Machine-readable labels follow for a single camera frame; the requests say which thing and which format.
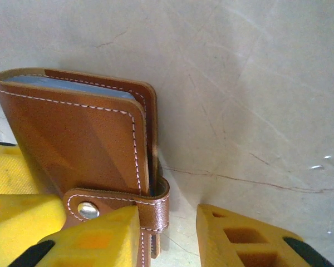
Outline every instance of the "brown leather wallet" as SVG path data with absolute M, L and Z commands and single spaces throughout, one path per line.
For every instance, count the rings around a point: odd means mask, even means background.
M 90 85 L 104 93 L 13 81 L 47 78 Z M 106 95 L 128 92 L 130 98 Z M 34 175 L 50 179 L 65 203 L 66 226 L 87 220 L 82 202 L 100 214 L 137 205 L 141 239 L 138 266 L 160 252 L 168 227 L 169 184 L 158 176 L 157 109 L 144 82 L 43 68 L 0 72 L 0 103 Z

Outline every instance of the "white wall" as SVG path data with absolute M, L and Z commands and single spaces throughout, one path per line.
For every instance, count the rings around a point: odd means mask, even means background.
M 155 87 L 173 187 L 155 266 L 199 264 L 201 201 L 334 263 L 334 0 L 0 1 L 0 71 L 28 66 Z M 0 141 L 14 141 L 1 108 Z

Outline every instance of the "black rubber tip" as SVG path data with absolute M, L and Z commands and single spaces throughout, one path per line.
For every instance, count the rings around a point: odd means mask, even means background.
M 11 143 L 0 142 L 0 146 L 16 146 L 16 145 Z
M 14 260 L 9 267 L 35 267 L 54 245 L 54 241 L 47 240 L 31 246 L 24 253 L 22 253 L 20 257 Z
M 333 264 L 307 243 L 288 237 L 284 237 L 283 240 L 311 267 L 334 267 Z

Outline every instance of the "yellow foam support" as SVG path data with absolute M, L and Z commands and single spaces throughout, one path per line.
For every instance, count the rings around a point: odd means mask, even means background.
M 140 224 L 136 206 L 60 231 L 56 244 L 36 267 L 136 267 Z
M 198 205 L 197 236 L 202 267 L 309 267 L 283 240 L 296 234 L 216 206 Z
M 8 266 L 28 247 L 59 231 L 66 220 L 55 195 L 0 195 L 0 266 Z
M 0 194 L 39 194 L 39 188 L 18 146 L 0 145 Z

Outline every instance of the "white stitching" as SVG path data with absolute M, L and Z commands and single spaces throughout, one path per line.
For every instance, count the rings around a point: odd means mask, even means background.
M 145 266 L 145 255 L 144 255 L 144 233 L 141 233 L 141 250 L 142 250 L 142 262 L 143 262 L 143 267 Z
M 42 76 L 42 77 L 54 78 L 54 79 L 58 79 L 58 80 L 66 80 L 66 81 L 79 82 L 79 83 L 83 82 L 83 83 L 88 83 L 88 84 L 91 84 L 91 85 L 103 86 L 103 87 L 110 88 L 110 89 L 123 90 L 122 87 L 117 88 L 116 86 L 109 86 L 109 85 L 105 85 L 103 83 L 87 82 L 87 81 L 84 81 L 84 80 L 76 80 L 76 79 L 69 79 L 69 78 L 48 76 L 48 75 L 44 75 L 44 74 L 25 74 L 25 75 L 19 75 L 19 76 Z M 142 94 L 140 94 L 140 93 L 137 93 L 137 92 L 133 91 L 133 90 L 129 90 L 129 92 L 135 93 L 135 94 L 139 95 L 143 99 L 144 110 L 145 110 L 145 118 L 146 118 L 147 108 L 146 108 L 146 101 L 145 101 L 144 96 Z
M 161 200 L 161 201 L 158 201 L 158 202 L 155 202 L 155 203 L 148 203 L 148 202 L 142 202 L 142 201 L 137 201 L 137 200 L 133 200 L 133 199 L 123 199 L 123 198 L 119 198 L 119 197 L 109 197 L 109 196 L 90 196 L 90 195 L 81 195 L 81 194 L 74 194 L 74 195 L 71 195 L 68 200 L 67 200 L 67 207 L 68 207 L 68 210 L 69 212 L 75 217 L 77 218 L 78 220 L 80 221 L 85 221 L 84 219 L 81 219 L 79 218 L 71 209 L 71 200 L 73 199 L 73 197 L 76 197 L 76 196 L 84 196 L 84 197 L 91 197 L 91 198 L 94 198 L 94 199 L 111 199 L 111 200 L 121 200 L 121 201 L 129 201 L 129 202 L 135 202 L 135 203 L 140 203 L 140 204 L 145 204 L 145 205 L 152 205 L 152 206 L 155 206 L 157 204 L 160 204 L 160 203 L 163 203 L 163 202 L 166 202 L 169 198 L 169 194 L 167 194 L 165 196 L 165 199 Z M 153 232 L 159 232 L 159 231 L 163 231 L 165 228 L 168 227 L 168 224 L 169 224 L 169 221 L 167 222 L 167 224 L 165 226 L 163 226 L 161 229 L 149 229 L 149 228 L 143 228 L 141 227 L 141 229 L 143 230 L 147 230 L 147 231 L 153 231 Z
M 33 96 L 26 96 L 26 95 L 19 95 L 17 93 L 9 93 L 6 91 L 0 90 L 1 93 L 5 93 L 7 95 L 12 95 L 12 96 L 20 96 L 24 98 L 31 98 L 31 99 L 36 99 L 36 100 L 42 100 L 42 101 L 48 101 L 48 102 L 53 102 L 53 103 L 60 103 L 60 104 L 67 104 L 71 105 L 72 103 L 70 102 L 63 102 L 63 101 L 57 101 L 57 100 L 52 100 L 52 99 L 46 99 L 46 98 L 40 98 L 40 97 L 33 97 Z M 132 138 L 133 138 L 133 143 L 134 143 L 134 155 L 135 155 L 135 167 L 136 167 L 136 178 L 137 178 L 137 186 L 139 187 L 139 192 L 141 194 L 141 182 L 140 182 L 140 173 L 139 173 L 139 163 L 138 163 L 138 157 L 137 157 L 137 145 L 136 145 L 136 136 L 135 136 L 135 119 L 133 115 L 129 112 L 126 111 L 120 111 L 120 110 L 112 110 L 110 108 L 105 108 L 105 107 L 96 107 L 96 106 L 90 106 L 90 105 L 83 105 L 83 104 L 78 104 L 78 103 L 73 103 L 75 106 L 80 106 L 80 107 L 90 107 L 98 110 L 106 110 L 106 111 L 114 111 L 114 112 L 120 112 L 123 115 L 128 114 L 132 120 Z
M 143 102 L 144 102 L 144 110 L 145 110 L 145 121 L 146 121 L 146 126 L 145 126 L 146 134 L 145 134 L 145 136 L 146 136 L 146 139 L 147 139 L 147 118 L 146 118 L 146 116 L 147 116 L 147 108 L 146 108 L 146 101 L 145 101 L 145 98 L 144 98 L 143 95 L 141 95 L 140 93 L 137 93 L 137 92 L 135 92 L 135 91 L 133 91 L 133 90 L 129 90 L 129 92 L 131 92 L 131 93 L 135 93 L 135 94 L 137 94 L 138 96 L 140 96 L 140 97 L 143 99 Z
M 140 227 L 140 228 L 143 229 L 143 230 L 152 231 L 152 232 L 161 232 L 161 231 L 165 230 L 168 227 L 168 225 L 169 225 L 169 221 L 167 222 L 167 224 L 165 226 L 163 226 L 160 229 L 149 229 L 149 228 L 145 228 L 145 227 Z

